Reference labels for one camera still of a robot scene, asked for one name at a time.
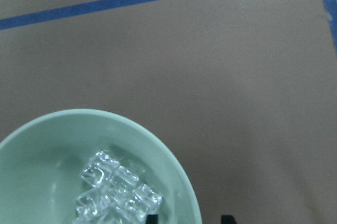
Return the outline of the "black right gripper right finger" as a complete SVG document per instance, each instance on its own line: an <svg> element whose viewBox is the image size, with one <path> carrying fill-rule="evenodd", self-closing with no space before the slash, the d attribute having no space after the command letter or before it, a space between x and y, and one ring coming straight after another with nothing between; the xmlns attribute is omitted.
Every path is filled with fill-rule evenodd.
<svg viewBox="0 0 337 224"><path fill-rule="evenodd" d="M221 224L237 224L233 215L221 215Z"/></svg>

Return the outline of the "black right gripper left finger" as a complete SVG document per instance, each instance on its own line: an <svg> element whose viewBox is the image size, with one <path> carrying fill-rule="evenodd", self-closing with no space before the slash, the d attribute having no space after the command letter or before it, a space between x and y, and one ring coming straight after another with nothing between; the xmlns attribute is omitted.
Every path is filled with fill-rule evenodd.
<svg viewBox="0 0 337 224"><path fill-rule="evenodd" d="M158 224L158 215L157 214L147 215L146 224Z"/></svg>

